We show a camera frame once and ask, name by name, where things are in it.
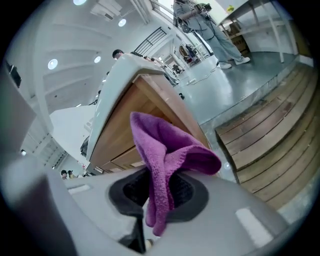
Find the metal railing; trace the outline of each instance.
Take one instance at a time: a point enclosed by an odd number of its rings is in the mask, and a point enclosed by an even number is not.
[[[152,46],[159,42],[167,35],[161,27],[150,34],[135,50],[134,52],[144,55]]]

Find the wooden panel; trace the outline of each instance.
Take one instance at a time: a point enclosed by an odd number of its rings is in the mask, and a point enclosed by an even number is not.
[[[101,169],[106,171],[107,173],[109,173],[109,171],[116,173],[116,172],[120,172],[120,171],[124,170],[123,168],[121,168],[120,166],[118,166],[112,162],[107,162],[106,164],[101,166]]]
[[[265,134],[270,132],[294,107],[298,99],[305,91],[310,78],[311,77],[309,75],[305,76],[302,79],[301,83],[293,91],[293,93],[267,119],[253,128],[250,132],[226,144],[226,148],[230,155],[234,155],[241,150],[246,149],[256,141],[261,139]]]
[[[319,122],[319,97],[315,96],[312,100],[310,107],[305,113],[304,117],[299,120],[297,127],[290,133],[288,137],[281,142],[274,150],[269,154],[261,158],[259,161],[251,164],[247,168],[237,172],[237,176],[240,183],[244,183],[255,176],[261,174],[266,169],[274,165],[279,161],[299,140],[304,132],[309,129],[310,122]]]
[[[302,64],[297,64],[296,68],[286,77],[281,84],[272,90],[263,100],[260,100],[257,104],[253,105],[249,109],[247,109],[244,113],[238,115],[232,120],[224,123],[223,125],[217,127],[215,130],[218,135],[223,135],[230,131],[231,129],[241,125],[243,122],[248,120],[250,117],[258,113],[262,108],[267,106],[273,99],[275,99],[279,94],[281,94],[289,85],[293,79],[296,79],[296,76],[299,74],[303,74],[307,71],[307,66]]]
[[[168,117],[174,126],[190,133],[205,147],[210,148],[199,124],[163,75],[140,75],[134,84]]]
[[[303,134],[296,145],[294,145],[294,147],[291,148],[291,150],[286,155],[284,155],[284,157],[282,157],[273,166],[271,166],[258,176],[242,183],[241,185],[251,193],[255,193],[270,185],[273,181],[278,179],[278,177],[283,175],[292,165],[295,164],[296,160],[301,157],[301,155],[313,140],[318,129],[319,122],[316,118],[310,124],[308,130]]]
[[[320,166],[320,151],[316,153],[307,168],[298,176],[298,178],[286,187],[279,194],[267,201],[267,204],[274,209],[279,209],[294,198],[312,179]]]
[[[263,189],[254,193],[263,201],[268,201],[275,197],[277,194],[285,190],[296,178],[307,168],[311,160],[314,158],[319,149],[319,138],[317,135],[311,142],[310,146],[303,152],[301,157],[278,179],[264,187]]]
[[[274,98],[269,104],[263,107],[258,113],[250,117],[248,120],[231,129],[225,134],[221,135],[220,138],[224,144],[228,144],[242,135],[249,132],[251,129],[263,122],[269,117],[295,90],[299,83],[303,80],[305,73],[300,72],[294,79],[294,81],[287,85],[286,89]]]
[[[237,170],[261,158],[291,131],[309,105],[316,88],[317,80],[318,74],[314,73],[309,85],[294,108],[271,132],[267,133],[253,145],[232,156]]]
[[[130,126],[130,113],[133,111],[167,119],[133,84],[119,101],[101,132],[90,159],[91,163],[100,167],[135,146]]]
[[[127,152],[121,154],[117,158],[112,160],[112,163],[116,164],[117,166],[122,167],[123,169],[131,169],[135,166],[136,163],[141,162],[141,157],[139,155],[138,150],[136,147],[129,149]]]

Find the towel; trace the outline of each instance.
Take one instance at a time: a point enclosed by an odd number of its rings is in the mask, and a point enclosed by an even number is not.
[[[214,175],[221,161],[193,136],[162,118],[132,112],[130,124],[136,149],[151,172],[145,222],[154,235],[161,236],[167,213],[174,209],[169,189],[171,175],[180,168]]]

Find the white counter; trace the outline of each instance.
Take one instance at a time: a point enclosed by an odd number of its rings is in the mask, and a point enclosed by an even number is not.
[[[116,61],[109,75],[106,77],[106,81],[100,92],[99,100],[96,105],[92,130],[86,152],[86,159],[88,161],[90,161],[100,133],[102,132],[123,91],[131,85],[132,81],[138,74],[161,75],[163,73],[164,71],[157,65],[133,54],[124,54]]]

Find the ceiling light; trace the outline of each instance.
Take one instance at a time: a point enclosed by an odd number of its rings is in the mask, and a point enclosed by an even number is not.
[[[56,68],[57,65],[58,65],[58,60],[53,58],[48,62],[48,69],[53,70]]]
[[[80,5],[83,5],[87,0],[73,0],[73,3],[76,5],[76,6],[80,6]]]
[[[100,57],[100,56],[97,56],[97,57],[95,57],[95,59],[94,59],[94,63],[98,63],[100,60],[101,60],[101,57]]]
[[[123,18],[122,20],[119,21],[118,25],[119,27],[123,27],[124,25],[126,25],[127,21],[125,18]]]

